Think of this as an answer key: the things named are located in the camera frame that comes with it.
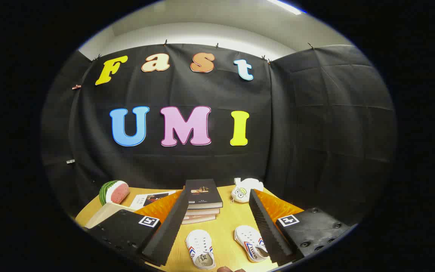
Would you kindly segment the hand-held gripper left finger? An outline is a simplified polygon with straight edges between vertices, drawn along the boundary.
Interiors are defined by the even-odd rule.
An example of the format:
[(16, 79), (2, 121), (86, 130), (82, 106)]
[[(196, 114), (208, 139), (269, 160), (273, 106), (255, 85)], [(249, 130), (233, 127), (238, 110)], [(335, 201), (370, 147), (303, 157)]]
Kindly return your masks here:
[(188, 209), (188, 195), (181, 190), (136, 212), (119, 209), (86, 230), (128, 260), (165, 265)]

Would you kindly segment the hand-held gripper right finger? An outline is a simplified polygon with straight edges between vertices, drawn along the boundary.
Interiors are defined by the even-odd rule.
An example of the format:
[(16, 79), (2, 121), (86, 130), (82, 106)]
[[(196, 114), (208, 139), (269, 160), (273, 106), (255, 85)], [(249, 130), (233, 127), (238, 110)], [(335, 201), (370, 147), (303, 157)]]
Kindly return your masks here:
[(249, 206), (271, 261), (280, 266), (311, 258), (351, 231), (321, 208), (301, 209), (259, 190), (251, 190)]

